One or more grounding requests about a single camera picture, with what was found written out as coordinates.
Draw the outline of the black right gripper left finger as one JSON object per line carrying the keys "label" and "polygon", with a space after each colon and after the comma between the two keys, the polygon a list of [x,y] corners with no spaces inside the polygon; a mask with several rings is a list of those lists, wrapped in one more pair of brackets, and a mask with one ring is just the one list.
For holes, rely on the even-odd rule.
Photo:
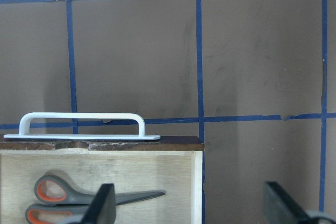
{"label": "black right gripper left finger", "polygon": [[102,184],[80,223],[112,224],[116,215],[114,184]]}

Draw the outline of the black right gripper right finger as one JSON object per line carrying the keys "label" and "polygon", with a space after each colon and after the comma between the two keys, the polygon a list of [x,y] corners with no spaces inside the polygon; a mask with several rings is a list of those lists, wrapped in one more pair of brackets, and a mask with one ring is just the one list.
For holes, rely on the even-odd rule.
{"label": "black right gripper right finger", "polygon": [[306,212],[277,182],[264,183],[263,211],[268,223],[311,223]]}

